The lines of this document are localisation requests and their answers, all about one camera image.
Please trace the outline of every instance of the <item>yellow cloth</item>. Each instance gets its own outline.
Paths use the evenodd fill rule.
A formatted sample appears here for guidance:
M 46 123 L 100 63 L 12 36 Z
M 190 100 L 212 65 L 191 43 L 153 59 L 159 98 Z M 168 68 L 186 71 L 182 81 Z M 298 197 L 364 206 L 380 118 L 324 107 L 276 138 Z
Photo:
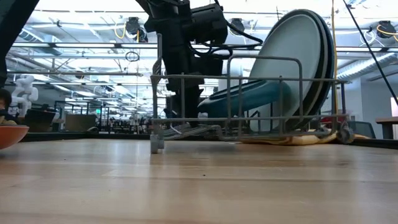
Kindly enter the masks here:
M 241 140 L 244 144 L 272 144 L 278 146 L 307 146 L 311 144 L 326 144 L 330 143 L 337 138 L 336 133 L 326 137 L 319 138 L 315 135 L 307 135 L 307 136 L 293 136 L 286 138 L 275 138 L 275 139 L 250 139 L 250 140 Z M 362 136 L 360 134 L 355 134 L 354 138 L 356 139 L 368 139 L 366 136 Z
M 0 116 L 0 124 L 17 125 L 15 121 L 8 121 L 4 119 L 4 116 Z

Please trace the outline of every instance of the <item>bowl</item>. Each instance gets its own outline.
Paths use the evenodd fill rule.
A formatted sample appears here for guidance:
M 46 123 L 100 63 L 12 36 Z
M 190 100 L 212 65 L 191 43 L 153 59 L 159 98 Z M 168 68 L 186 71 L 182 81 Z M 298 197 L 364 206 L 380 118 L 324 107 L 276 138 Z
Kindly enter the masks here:
M 29 130 L 23 125 L 0 125 L 0 150 L 17 144 Z

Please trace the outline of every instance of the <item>wooden table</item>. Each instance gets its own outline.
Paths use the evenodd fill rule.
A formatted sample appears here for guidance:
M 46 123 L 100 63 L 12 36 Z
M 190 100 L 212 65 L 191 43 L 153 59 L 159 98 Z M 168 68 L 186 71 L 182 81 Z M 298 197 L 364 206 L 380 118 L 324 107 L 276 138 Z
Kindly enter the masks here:
M 398 223 L 398 151 L 82 139 L 0 151 L 0 223 Z
M 376 119 L 376 123 L 381 124 L 384 139 L 394 139 L 394 131 L 392 129 L 392 125 L 398 124 L 398 117 L 378 118 Z

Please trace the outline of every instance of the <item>white robot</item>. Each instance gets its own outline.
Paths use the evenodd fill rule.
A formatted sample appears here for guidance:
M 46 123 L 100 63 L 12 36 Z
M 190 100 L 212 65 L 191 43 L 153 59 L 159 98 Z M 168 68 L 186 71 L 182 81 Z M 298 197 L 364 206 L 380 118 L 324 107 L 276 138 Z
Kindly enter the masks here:
M 31 109 L 32 102 L 39 98 L 39 91 L 33 87 L 32 82 L 35 78 L 32 75 L 21 75 L 21 78 L 16 80 L 17 87 L 12 92 L 12 103 L 10 105 L 9 113 L 15 115 L 19 112 L 19 116 L 25 116 L 26 111 Z M 22 108 L 18 109 L 18 104 L 22 104 Z

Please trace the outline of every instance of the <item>dish rack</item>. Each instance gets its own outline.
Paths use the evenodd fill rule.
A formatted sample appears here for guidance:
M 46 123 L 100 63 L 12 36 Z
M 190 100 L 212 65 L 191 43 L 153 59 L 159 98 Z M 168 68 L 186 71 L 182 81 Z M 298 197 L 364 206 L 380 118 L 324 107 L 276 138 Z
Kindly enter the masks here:
M 346 144 L 353 139 L 353 132 L 347 127 L 346 123 L 343 122 L 342 125 L 338 125 L 338 118 L 347 118 L 348 115 L 346 114 L 346 107 L 345 107 L 345 89 L 344 84 L 346 81 L 335 80 L 331 78 L 303 78 L 303 71 L 302 71 L 302 64 L 296 58 L 289 58 L 289 57 L 267 57 L 267 56 L 260 56 L 260 55 L 248 55 L 248 54 L 239 54 L 239 55 L 232 55 L 228 59 L 227 62 L 227 73 L 226 76 L 221 77 L 211 77 L 212 79 L 219 79 L 219 80 L 227 80 L 227 110 L 228 115 L 224 118 L 186 118 L 185 117 L 185 78 L 209 78 L 209 76 L 204 75 L 161 75 L 160 74 L 160 66 L 162 60 L 162 36 L 158 34 L 158 59 L 153 66 L 153 75 L 151 75 L 151 83 L 152 83 L 152 92 L 153 92 L 153 125 L 154 129 L 150 136 L 150 149 L 151 153 L 155 154 L 158 153 L 159 149 L 164 148 L 164 141 L 165 140 L 174 140 L 174 139 L 182 139 L 188 136 L 199 135 L 201 134 L 203 137 L 216 137 L 220 141 L 240 141 L 240 140 L 255 140 L 255 139 L 270 139 L 270 138 L 286 138 L 292 136 L 306 136 L 306 135 L 315 135 L 319 137 L 327 137 L 334 133 L 337 133 L 338 140 Z M 235 58 L 259 58 L 259 59 L 266 59 L 266 60 L 285 60 L 296 63 L 298 65 L 298 78 L 284 78 L 280 76 L 279 78 L 253 78 L 253 77 L 231 77 L 231 61 Z M 157 111 L 157 86 L 161 79 L 167 78 L 180 78 L 181 79 L 181 118 L 165 118 L 160 119 L 158 117 Z M 231 80 L 239 80 L 238 86 L 238 117 L 233 117 L 231 112 Z M 300 104 L 298 108 L 298 116 L 268 116 L 268 117 L 261 117 L 259 113 L 255 113 L 252 116 L 243 117 L 243 99 L 242 99 L 242 84 L 243 80 L 267 80 L 267 81 L 279 81 L 282 83 L 283 81 L 295 81 L 299 84 L 299 99 Z M 328 118 L 331 118 L 331 129 L 320 129 L 316 131 L 308 131 L 307 129 L 301 129 L 299 131 L 286 131 L 285 130 L 285 121 L 288 119 L 299 119 L 303 121 L 304 119 L 321 119 L 324 118 L 325 115 L 304 115 L 303 112 L 303 82 L 330 82 L 331 83 L 331 114 L 327 115 Z M 334 103 L 336 101 L 336 85 L 341 85 L 341 104 L 342 104 L 342 111 L 343 114 L 337 113 L 337 105 Z M 282 85 L 280 86 L 279 92 L 279 112 L 283 114 L 283 91 Z M 269 131 L 269 132 L 261 132 L 261 133 L 250 133 L 244 134 L 243 133 L 243 122 L 245 121 L 257 121 L 258 123 L 261 120 L 278 120 L 279 121 L 279 128 L 277 132 Z M 199 125 L 196 128 L 191 128 L 187 122 L 191 121 L 221 121 L 225 123 L 225 127 L 222 128 L 220 125 Z M 230 128 L 229 125 L 231 122 L 237 121 L 238 127 L 237 129 Z M 181 123 L 181 125 L 176 127 L 171 127 L 167 130 L 160 129 L 160 125 L 164 123 Z

